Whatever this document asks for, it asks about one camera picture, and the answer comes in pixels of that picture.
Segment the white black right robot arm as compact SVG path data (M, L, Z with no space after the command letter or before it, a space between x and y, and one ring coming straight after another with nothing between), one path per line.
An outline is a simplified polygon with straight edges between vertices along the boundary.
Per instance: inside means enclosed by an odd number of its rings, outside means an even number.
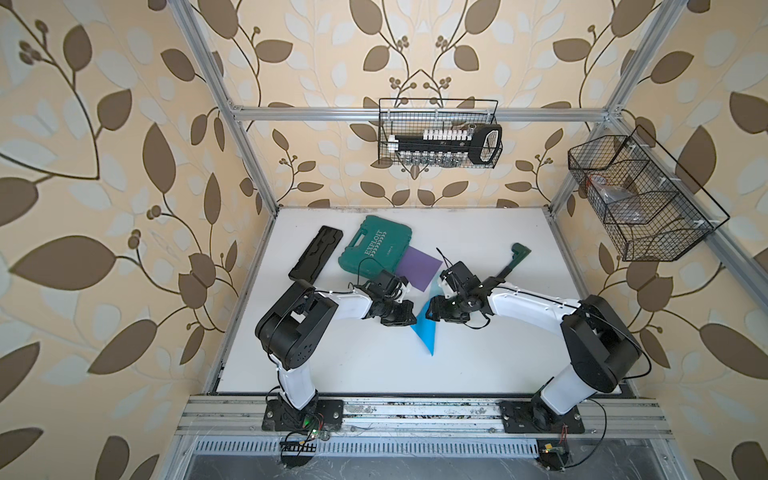
M441 272L444 293L430 299L427 319L467 325L473 313L522 320L560 333L570 363L530 400L530 415L540 424L570 414L596 393L610 393L648 355L602 297L566 299L523 290L507 282L517 267L510 261L498 274L479 279L461 261Z

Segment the blue square paper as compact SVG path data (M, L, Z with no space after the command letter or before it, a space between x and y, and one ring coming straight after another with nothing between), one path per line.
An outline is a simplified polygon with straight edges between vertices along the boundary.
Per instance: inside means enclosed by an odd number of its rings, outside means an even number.
M440 321L435 321L427 317L427 313L430 309L431 299L427 300L421 307L421 310L416 315L416 323L411 326L411 329L415 332L418 338L423 343L426 351L430 356L435 355L435 345L437 329L440 325Z

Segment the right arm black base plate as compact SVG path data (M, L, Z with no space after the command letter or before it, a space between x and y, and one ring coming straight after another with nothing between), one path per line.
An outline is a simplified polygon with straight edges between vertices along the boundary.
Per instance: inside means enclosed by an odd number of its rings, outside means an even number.
M559 415L544 403L502 400L498 403L507 434L584 434L586 429L576 406Z

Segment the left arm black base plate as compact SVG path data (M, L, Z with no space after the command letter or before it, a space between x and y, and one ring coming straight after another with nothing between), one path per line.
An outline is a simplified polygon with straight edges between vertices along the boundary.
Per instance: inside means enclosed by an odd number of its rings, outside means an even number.
M292 407L281 397L270 399L261 429L267 432L309 431L311 429L336 432L342 427L344 402L332 399L313 399L303 409Z

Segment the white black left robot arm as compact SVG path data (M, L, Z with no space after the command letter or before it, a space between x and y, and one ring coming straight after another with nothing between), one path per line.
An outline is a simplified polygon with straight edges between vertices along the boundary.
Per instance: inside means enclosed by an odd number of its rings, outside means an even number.
M311 411L318 392L308 361L335 320L377 319L387 327L417 322L406 298L410 282L386 270L346 291L325 291L296 280L267 310L255 336L277 369L280 397L289 408Z

